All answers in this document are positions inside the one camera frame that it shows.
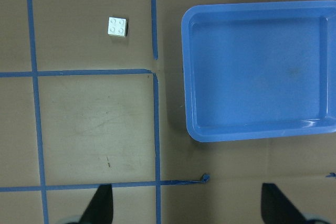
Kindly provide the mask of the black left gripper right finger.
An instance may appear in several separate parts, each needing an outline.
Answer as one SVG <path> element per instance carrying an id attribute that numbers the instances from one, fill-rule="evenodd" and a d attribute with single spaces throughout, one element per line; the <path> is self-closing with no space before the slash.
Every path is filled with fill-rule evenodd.
<path id="1" fill-rule="evenodd" d="M 261 217 L 264 223 L 306 223 L 303 214 L 273 183 L 261 188 Z"/>

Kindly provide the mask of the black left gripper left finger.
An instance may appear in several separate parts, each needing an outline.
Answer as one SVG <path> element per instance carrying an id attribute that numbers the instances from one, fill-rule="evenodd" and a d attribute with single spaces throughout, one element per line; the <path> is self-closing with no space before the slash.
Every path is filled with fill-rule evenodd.
<path id="1" fill-rule="evenodd" d="M 112 185 L 100 185 L 80 218 L 80 223 L 112 223 Z"/>

